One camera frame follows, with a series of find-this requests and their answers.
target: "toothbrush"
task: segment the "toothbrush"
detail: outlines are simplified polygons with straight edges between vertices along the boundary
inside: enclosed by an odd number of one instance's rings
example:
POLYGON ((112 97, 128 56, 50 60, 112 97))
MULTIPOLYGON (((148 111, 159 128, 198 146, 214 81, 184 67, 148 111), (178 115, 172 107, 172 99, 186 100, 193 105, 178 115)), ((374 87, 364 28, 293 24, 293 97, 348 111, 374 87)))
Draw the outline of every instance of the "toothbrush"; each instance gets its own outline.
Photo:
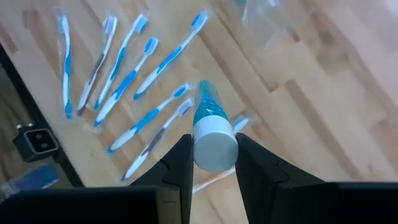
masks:
POLYGON ((102 103, 106 94, 108 93, 109 89, 111 88, 112 82, 113 82, 113 80, 119 70, 120 64, 123 60, 124 52, 126 50, 126 46, 127 46, 127 43, 129 42, 130 37, 132 36, 132 34, 134 32, 141 34, 142 31, 145 29, 147 22, 148 22, 148 18, 146 18, 146 16, 144 16, 143 14, 139 14, 137 19, 132 24, 129 32, 127 33, 126 37, 124 38, 124 40, 122 42, 122 46, 120 46, 118 56, 116 57, 116 61, 113 65, 111 73, 109 74, 108 79, 106 80, 105 86, 102 89, 101 93, 99 94, 97 101, 95 102, 94 110, 97 110, 100 107, 100 104, 102 103))
POLYGON ((83 89, 83 93, 81 94, 79 105, 77 108, 77 114, 80 115, 86 105, 88 95, 90 94, 91 88, 93 87, 94 81, 96 79, 98 70, 101 68, 105 58, 108 54, 109 48, 111 47, 111 42, 116 32, 116 26, 118 24, 118 18, 116 16, 108 16, 103 22, 104 33, 108 35, 108 38, 105 43, 105 47, 96 61, 93 71, 91 72, 90 78, 86 81, 85 87, 83 89))
POLYGON ((181 52, 182 50, 190 43, 190 41, 193 39, 195 34, 197 34, 200 29, 205 25, 207 21, 207 15, 206 12, 201 12, 199 13, 194 20, 191 23, 191 33, 188 35, 188 37, 180 44, 174 51, 172 51, 169 56, 167 56, 160 65, 155 68, 154 71, 152 71, 149 76, 144 80, 144 82, 141 84, 141 86, 138 88, 136 94, 134 95, 134 99, 138 100, 140 97, 142 97, 149 86, 155 81, 155 79, 160 75, 160 73, 166 68, 168 64, 171 63, 181 52))
POLYGON ((161 103, 155 109, 149 111, 140 121, 138 121, 137 124, 132 126, 117 140, 115 140, 115 142, 113 142, 112 145, 108 148, 108 153, 113 153, 114 151, 119 149, 124 143, 134 137, 134 135, 137 134, 147 123, 152 121, 159 114, 159 112, 167 106, 168 103, 170 103, 174 99, 180 98, 189 89, 190 85, 188 83, 185 83, 175 89, 173 91, 173 94, 167 100, 163 101, 163 103, 161 103))
POLYGON ((186 115, 192 106, 192 100, 187 99, 177 108, 177 110, 175 110, 174 114, 162 125, 162 127, 155 134, 152 141, 144 148, 144 150, 142 150, 137 159, 135 159, 134 162, 129 166, 126 173, 121 179, 122 181, 130 178, 135 173, 135 171, 145 162, 149 153, 155 148, 156 144, 160 142, 166 129, 172 123, 172 121, 176 117, 183 117, 184 115, 186 115))
POLYGON ((62 80, 62 100, 67 119, 72 117, 72 106, 70 103, 70 36, 67 15, 57 16, 58 33, 65 38, 65 58, 63 59, 63 80, 62 80))
POLYGON ((119 85, 119 87, 113 92, 113 94, 108 98, 102 109, 99 111, 97 118, 94 121, 94 127, 100 125, 102 120, 105 119, 106 115, 111 111, 113 106, 119 101, 120 97, 122 96, 123 92, 127 89, 130 83, 136 77, 138 71, 143 66, 145 61, 149 58, 152 53, 154 53, 157 43, 159 42, 156 38, 151 38, 148 40, 144 47, 144 55, 141 58, 141 61, 137 64, 135 69, 131 71, 123 80, 123 82, 119 85))
MULTIPOLYGON (((238 116, 234 120, 233 125, 232 125, 233 129, 234 129, 234 133, 236 134, 238 131, 240 131, 242 128, 244 128, 248 124, 248 122, 249 122, 249 118, 247 118, 247 117, 245 117, 243 115, 238 116)), ((192 193, 194 194, 194 193, 198 192, 199 190, 204 189, 205 187, 209 186, 210 184, 212 184, 212 183, 214 183, 214 182, 216 182, 218 180, 221 180, 221 179, 223 179, 223 178, 225 178, 225 177, 227 177, 227 176, 229 176, 229 175, 231 175, 233 173, 235 173, 235 167, 232 167, 229 170, 224 171, 224 172, 216 175, 215 177, 213 177, 210 180, 206 180, 206 181, 201 182, 199 184, 195 184, 193 186, 193 188, 192 188, 192 193)))

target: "toothpaste tube cap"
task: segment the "toothpaste tube cap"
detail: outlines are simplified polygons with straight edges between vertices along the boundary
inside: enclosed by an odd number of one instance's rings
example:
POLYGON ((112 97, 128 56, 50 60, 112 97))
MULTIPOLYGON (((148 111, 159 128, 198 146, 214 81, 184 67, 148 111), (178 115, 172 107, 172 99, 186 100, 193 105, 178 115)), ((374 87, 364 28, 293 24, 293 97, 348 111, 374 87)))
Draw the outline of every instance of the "toothpaste tube cap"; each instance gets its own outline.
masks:
POLYGON ((193 159, 208 172, 223 172, 238 159, 238 142, 233 127, 221 116, 210 115, 193 127, 193 159))

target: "black frame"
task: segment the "black frame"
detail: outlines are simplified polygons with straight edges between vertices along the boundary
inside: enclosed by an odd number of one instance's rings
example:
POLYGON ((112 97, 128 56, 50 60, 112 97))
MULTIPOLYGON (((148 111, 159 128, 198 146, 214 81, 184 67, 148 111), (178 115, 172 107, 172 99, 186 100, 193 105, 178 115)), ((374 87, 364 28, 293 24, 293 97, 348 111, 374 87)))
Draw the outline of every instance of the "black frame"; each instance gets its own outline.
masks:
MULTIPOLYGON (((22 81, 21 76, 19 75, 18 71, 15 69, 14 64, 12 64, 11 59, 8 57, 7 52, 5 51, 4 47, 1 44, 0 44, 0 64, 2 65, 3 69, 6 71, 9 79, 11 80, 15 89, 17 90, 19 98, 22 100, 22 103, 26 107, 29 116, 32 118, 35 125, 41 128, 47 128, 52 132, 51 127, 49 126, 48 122, 45 120, 42 112, 37 106, 32 95, 29 93, 28 89, 25 86, 25 83, 22 81)), ((67 155, 63 151, 63 148, 60 145, 59 141, 57 140, 56 136, 55 140, 57 141, 60 147, 58 152, 56 152, 53 155, 54 161, 60 164, 72 186, 84 187, 83 182, 81 181, 79 175, 76 173, 75 169, 70 163, 67 155)))

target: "wooden table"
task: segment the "wooden table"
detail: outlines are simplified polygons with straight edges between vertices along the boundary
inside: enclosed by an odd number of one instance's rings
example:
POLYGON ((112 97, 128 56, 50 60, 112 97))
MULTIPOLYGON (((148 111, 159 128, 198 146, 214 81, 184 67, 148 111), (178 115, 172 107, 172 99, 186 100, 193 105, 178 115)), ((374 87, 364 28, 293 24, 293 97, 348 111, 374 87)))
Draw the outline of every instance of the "wooden table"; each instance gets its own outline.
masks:
MULTIPOLYGON (((62 1, 70 18, 74 105, 101 50, 106 10, 118 15, 119 24, 102 78, 131 22, 140 10, 149 13, 147 29, 129 44, 113 88, 133 69, 144 42, 151 35, 160 39, 156 53, 98 134, 91 131, 96 114, 90 110, 73 121, 63 118, 52 15, 55 1, 0 3, 0 43, 87 187, 129 184, 119 181, 121 175, 179 102, 110 158, 105 156, 106 147, 176 86, 200 79, 216 85, 232 119, 241 113, 256 117, 244 133, 301 169, 324 180, 396 181, 398 7, 394 3, 284 1, 287 15, 301 11, 310 15, 263 49, 233 17, 227 0, 62 1), (202 31, 144 101, 133 101, 134 91, 184 38, 201 9, 211 14, 202 31)), ((191 131, 192 112, 188 117, 175 123, 131 181, 191 131)), ((195 169, 195 181, 210 176, 195 169)), ((245 222, 234 175, 193 196, 192 223, 245 222)))

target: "white cap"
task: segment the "white cap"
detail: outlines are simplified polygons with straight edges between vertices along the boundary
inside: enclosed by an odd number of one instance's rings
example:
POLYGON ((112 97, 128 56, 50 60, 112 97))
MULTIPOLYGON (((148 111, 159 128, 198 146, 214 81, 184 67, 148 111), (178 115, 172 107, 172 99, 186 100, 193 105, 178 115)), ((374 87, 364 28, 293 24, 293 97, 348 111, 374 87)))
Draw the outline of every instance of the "white cap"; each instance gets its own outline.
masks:
POLYGON ((208 172, 223 172, 238 159, 238 142, 232 125, 217 115, 205 116, 193 127, 193 159, 208 172))

